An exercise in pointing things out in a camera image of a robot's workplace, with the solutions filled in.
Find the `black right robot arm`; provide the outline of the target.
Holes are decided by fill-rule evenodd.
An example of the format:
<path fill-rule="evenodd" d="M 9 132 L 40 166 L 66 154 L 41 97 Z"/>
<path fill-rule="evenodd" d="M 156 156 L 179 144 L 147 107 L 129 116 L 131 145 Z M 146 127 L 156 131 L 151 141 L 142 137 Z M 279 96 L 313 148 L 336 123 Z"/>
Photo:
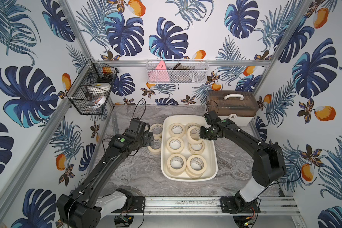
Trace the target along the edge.
<path fill-rule="evenodd" d="M 255 201 L 272 183 L 286 175 L 281 147 L 269 145 L 242 130 L 232 120 L 220 119 L 215 111 L 204 114 L 209 127 L 202 126 L 199 136 L 204 140 L 226 138 L 243 149 L 252 159 L 252 178 L 235 195 L 235 205 L 241 208 Z"/>

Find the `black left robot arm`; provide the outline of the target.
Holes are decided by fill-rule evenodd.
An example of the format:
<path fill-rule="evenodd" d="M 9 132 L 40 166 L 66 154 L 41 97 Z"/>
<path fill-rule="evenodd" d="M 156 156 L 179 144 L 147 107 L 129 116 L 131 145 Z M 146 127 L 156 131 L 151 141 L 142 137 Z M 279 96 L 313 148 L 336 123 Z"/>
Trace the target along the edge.
<path fill-rule="evenodd" d="M 102 218 L 104 207 L 97 204 L 98 197 L 119 165 L 133 151 L 154 145 L 154 135 L 150 125 L 133 118 L 123 134 L 113 136 L 104 156 L 69 195 L 61 195 L 57 208 L 61 222 L 70 228 L 95 228 Z"/>

